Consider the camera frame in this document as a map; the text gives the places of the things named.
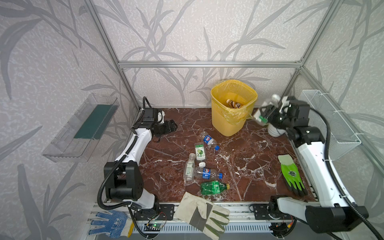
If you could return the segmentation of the green label slim bottle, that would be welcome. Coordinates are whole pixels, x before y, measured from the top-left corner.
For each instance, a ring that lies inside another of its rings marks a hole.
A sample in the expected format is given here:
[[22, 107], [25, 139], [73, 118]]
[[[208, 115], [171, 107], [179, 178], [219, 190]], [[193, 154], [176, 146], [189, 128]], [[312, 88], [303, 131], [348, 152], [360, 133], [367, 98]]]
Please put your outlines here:
[[195, 176], [195, 160], [196, 160], [196, 154], [190, 153], [189, 159], [186, 162], [185, 168], [184, 168], [184, 182], [185, 184], [192, 182], [194, 180]]

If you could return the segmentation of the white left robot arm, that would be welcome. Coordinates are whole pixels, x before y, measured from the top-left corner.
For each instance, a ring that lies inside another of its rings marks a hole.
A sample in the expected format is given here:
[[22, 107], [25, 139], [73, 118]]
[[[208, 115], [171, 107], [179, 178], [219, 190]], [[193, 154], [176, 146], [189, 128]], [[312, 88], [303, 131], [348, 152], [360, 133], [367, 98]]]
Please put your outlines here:
[[144, 180], [140, 172], [140, 160], [153, 137], [177, 130], [173, 120], [166, 121], [165, 113], [156, 108], [143, 108], [140, 116], [133, 124], [133, 135], [128, 145], [114, 162], [104, 166], [104, 181], [97, 195], [97, 203], [103, 210], [128, 207], [131, 211], [143, 211], [157, 215], [160, 212], [156, 195], [144, 188]]

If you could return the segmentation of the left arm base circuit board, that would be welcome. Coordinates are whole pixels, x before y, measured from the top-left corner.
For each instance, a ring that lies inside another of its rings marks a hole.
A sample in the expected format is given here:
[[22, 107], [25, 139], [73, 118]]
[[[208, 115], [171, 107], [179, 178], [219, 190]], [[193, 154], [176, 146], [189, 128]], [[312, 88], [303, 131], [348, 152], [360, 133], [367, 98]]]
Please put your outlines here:
[[166, 222], [162, 223], [146, 223], [144, 225], [144, 232], [160, 232], [166, 225]]

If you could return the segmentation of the square lime label bottle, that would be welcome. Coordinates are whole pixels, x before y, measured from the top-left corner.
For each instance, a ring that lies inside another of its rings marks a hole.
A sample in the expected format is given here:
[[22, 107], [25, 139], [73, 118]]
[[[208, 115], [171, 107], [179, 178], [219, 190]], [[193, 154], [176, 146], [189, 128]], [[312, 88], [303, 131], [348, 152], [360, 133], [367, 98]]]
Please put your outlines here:
[[206, 151], [204, 143], [196, 143], [195, 144], [195, 153], [197, 161], [205, 161], [206, 160]]

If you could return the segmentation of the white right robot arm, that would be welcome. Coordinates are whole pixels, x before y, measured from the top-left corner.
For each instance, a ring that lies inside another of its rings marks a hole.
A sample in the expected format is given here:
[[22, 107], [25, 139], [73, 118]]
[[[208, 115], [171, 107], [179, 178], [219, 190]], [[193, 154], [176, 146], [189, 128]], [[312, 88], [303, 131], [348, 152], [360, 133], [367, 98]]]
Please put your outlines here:
[[293, 96], [268, 101], [259, 111], [262, 123], [284, 130], [294, 143], [318, 198], [316, 203], [305, 203], [279, 197], [279, 211], [306, 223], [318, 234], [334, 237], [336, 232], [349, 232], [363, 223], [378, 240], [383, 239], [369, 222], [366, 207], [356, 204], [334, 167], [329, 154], [332, 132], [326, 117]]

